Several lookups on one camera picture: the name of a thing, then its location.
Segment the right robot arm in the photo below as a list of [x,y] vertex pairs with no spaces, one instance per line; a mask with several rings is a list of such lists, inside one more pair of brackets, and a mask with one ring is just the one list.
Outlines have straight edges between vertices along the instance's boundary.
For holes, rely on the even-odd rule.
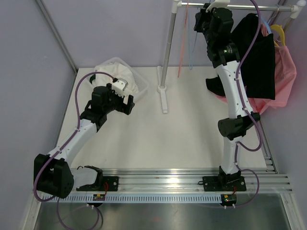
[[260,115],[253,112],[244,90],[239,51],[231,40],[233,15],[226,7],[211,7],[206,3],[195,18],[194,30],[204,35],[208,57],[223,85],[229,116],[218,121],[219,132],[224,138],[224,155],[218,175],[202,178],[204,191],[246,191],[245,180],[238,167],[239,144],[247,131],[259,121]]

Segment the green and white raglan shirt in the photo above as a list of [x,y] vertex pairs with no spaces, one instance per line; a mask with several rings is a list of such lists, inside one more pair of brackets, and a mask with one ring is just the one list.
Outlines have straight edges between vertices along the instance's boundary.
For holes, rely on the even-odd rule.
[[96,79],[96,75],[94,74],[90,77],[89,82],[92,84],[95,79]]

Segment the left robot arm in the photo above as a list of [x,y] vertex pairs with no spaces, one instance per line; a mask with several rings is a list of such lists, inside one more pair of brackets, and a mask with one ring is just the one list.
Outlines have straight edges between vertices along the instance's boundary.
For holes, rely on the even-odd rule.
[[103,171],[94,166],[72,170],[71,164],[82,147],[107,121],[107,115],[118,111],[129,115],[134,107],[133,96],[127,95],[128,83],[117,79],[106,86],[93,89],[91,100],[84,111],[78,113],[76,128],[48,154],[38,154],[34,160],[34,194],[38,192],[52,197],[66,198],[73,189],[78,191],[104,191],[106,181]]

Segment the pink t shirt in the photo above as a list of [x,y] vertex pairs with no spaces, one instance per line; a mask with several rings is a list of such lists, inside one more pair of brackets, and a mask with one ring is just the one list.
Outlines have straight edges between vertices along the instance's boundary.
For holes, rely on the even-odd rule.
[[[253,47],[255,40],[257,39],[258,33],[255,32],[254,38],[250,43],[246,53],[250,52]],[[272,107],[274,109],[278,107],[285,107],[290,96],[293,83],[296,79],[296,67],[291,58],[290,52],[286,46],[275,46],[275,99],[256,99],[248,98],[250,105],[254,112],[260,114],[264,113],[266,109]]]

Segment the black t shirt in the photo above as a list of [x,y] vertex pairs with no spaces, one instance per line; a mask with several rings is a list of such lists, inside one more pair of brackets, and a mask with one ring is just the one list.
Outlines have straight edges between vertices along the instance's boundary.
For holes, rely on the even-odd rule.
[[[231,33],[231,40],[242,58],[254,38],[258,17],[254,13],[244,17]],[[248,98],[275,99],[275,46],[273,34],[264,36],[259,31],[257,39],[242,66],[242,80]]]

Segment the white tank top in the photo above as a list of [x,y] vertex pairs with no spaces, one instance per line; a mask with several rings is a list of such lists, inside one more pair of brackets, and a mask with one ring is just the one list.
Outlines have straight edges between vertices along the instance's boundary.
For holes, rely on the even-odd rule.
[[[135,95],[140,92],[130,69],[119,62],[111,62],[107,64],[97,65],[94,68],[94,71],[105,72],[114,78],[124,79],[128,83],[128,94]],[[112,83],[112,79],[104,74],[95,74],[94,79],[92,81],[93,86],[106,86],[107,83]]]

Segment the pink wire hanger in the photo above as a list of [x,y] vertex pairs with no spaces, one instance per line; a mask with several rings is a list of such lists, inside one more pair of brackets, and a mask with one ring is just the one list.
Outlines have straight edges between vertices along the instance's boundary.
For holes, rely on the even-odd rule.
[[179,67],[178,67],[178,74],[177,78],[180,77],[181,70],[182,70],[182,64],[184,59],[184,50],[185,50],[185,34],[186,34],[186,27],[187,27],[187,21],[188,21],[188,15],[189,15],[189,0],[187,1],[186,5],[186,11],[185,11],[185,18],[184,18],[184,27],[183,27],[183,33],[182,33],[182,44],[181,44],[181,52],[180,52],[180,60],[179,60]]

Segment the light blue hanger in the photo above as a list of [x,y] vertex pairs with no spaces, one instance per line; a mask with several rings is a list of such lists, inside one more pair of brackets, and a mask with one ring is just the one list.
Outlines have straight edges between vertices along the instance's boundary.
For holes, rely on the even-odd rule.
[[194,52],[196,48],[198,33],[195,33],[194,41],[192,42],[191,34],[188,35],[188,52],[189,52],[189,70],[193,69]]

